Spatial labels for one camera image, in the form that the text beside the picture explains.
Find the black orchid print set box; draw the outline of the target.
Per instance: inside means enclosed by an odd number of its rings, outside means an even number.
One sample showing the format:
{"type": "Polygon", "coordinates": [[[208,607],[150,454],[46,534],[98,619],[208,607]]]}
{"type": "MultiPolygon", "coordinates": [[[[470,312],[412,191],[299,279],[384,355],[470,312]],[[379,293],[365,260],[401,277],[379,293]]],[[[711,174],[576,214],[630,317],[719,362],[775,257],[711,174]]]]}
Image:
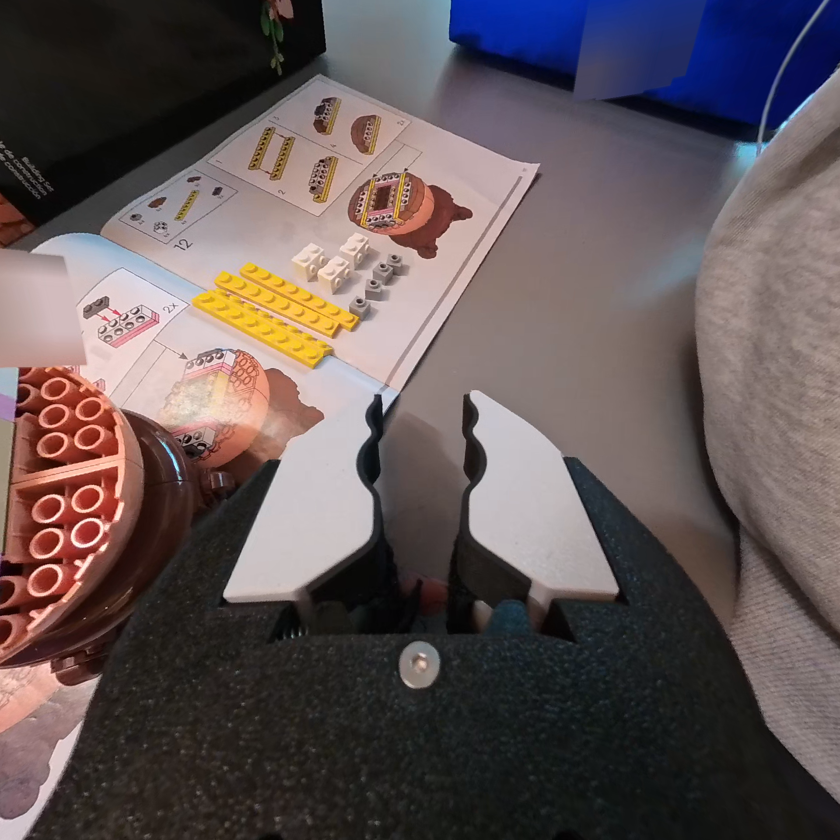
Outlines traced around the black orchid print set box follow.
{"type": "Polygon", "coordinates": [[[2,1],[2,247],[325,49],[320,1],[2,1]]]}

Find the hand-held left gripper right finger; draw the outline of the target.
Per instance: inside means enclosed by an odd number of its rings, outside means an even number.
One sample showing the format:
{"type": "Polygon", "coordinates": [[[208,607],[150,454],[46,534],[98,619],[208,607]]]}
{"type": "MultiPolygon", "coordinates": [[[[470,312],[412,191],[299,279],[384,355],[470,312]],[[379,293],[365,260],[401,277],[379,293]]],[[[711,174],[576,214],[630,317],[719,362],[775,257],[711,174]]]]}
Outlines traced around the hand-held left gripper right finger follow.
{"type": "Polygon", "coordinates": [[[489,606],[613,602],[616,579],[554,443],[480,391],[465,395],[463,431],[455,566],[467,590],[489,606]]]}

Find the blue plastic bin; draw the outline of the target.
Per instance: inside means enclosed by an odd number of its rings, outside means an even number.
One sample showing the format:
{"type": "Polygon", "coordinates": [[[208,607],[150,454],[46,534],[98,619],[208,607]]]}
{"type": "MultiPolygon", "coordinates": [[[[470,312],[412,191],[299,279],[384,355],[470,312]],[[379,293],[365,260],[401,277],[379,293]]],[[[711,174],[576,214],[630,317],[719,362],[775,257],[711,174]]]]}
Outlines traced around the blue plastic bin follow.
{"type": "MultiPolygon", "coordinates": [[[[460,46],[573,77],[588,2],[452,2],[460,46]]],[[[686,73],[638,96],[658,106],[757,129],[774,79],[820,2],[711,1],[697,15],[686,73]]],[[[838,68],[838,2],[828,2],[797,46],[765,124],[778,129],[838,68]]]]}

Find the brick set instruction booklet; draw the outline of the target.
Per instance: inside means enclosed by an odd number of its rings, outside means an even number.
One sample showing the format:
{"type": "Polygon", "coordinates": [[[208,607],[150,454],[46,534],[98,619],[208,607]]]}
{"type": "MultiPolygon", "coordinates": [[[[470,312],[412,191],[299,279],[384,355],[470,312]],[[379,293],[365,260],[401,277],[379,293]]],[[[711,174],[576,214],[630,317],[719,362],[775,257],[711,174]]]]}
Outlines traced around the brick set instruction booklet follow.
{"type": "MultiPolygon", "coordinates": [[[[346,406],[393,404],[537,170],[315,77],[100,235],[2,251],[2,361],[70,369],[236,490],[346,406]],[[353,234],[371,252],[339,292],[294,276],[307,245],[329,261],[353,234]],[[214,283],[253,263],[348,311],[386,253],[407,272],[331,338],[214,283]]],[[[2,549],[17,393],[3,368],[2,549]]],[[[35,822],[128,622],[97,674],[2,668],[2,838],[35,822]]]]}

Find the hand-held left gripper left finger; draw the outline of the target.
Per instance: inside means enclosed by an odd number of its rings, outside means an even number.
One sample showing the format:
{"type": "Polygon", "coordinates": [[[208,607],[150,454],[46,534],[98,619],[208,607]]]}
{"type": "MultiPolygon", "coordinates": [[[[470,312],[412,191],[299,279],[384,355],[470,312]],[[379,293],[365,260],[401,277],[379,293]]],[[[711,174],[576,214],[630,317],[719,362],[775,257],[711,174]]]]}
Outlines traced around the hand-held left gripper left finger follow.
{"type": "Polygon", "coordinates": [[[228,603],[373,596],[385,572],[379,393],[287,445],[224,589],[228,603]]]}

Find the brick flowerpot model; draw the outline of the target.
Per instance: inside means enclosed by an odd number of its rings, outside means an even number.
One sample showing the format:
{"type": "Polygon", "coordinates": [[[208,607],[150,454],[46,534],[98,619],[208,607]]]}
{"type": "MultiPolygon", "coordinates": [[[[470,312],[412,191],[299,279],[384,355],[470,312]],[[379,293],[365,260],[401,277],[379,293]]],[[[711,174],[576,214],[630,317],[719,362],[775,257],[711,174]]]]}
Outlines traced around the brick flowerpot model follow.
{"type": "Polygon", "coordinates": [[[193,520],[235,491],[172,434],[62,367],[17,371],[2,549],[3,669],[97,674],[193,520]]]}

